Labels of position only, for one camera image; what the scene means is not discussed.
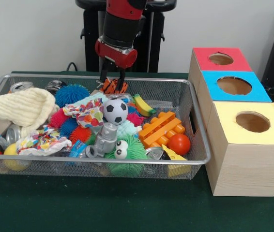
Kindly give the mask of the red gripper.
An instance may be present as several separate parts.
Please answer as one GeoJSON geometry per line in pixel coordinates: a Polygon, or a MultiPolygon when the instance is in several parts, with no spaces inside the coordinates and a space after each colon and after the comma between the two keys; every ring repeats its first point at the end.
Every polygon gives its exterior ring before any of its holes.
{"type": "Polygon", "coordinates": [[[99,57],[106,58],[102,65],[100,82],[104,83],[106,81],[110,61],[112,61],[120,70],[117,88],[122,88],[125,79],[125,69],[133,66],[137,59],[137,50],[133,47],[128,49],[115,48],[105,43],[102,38],[98,38],[95,43],[95,51],[99,57]]]}

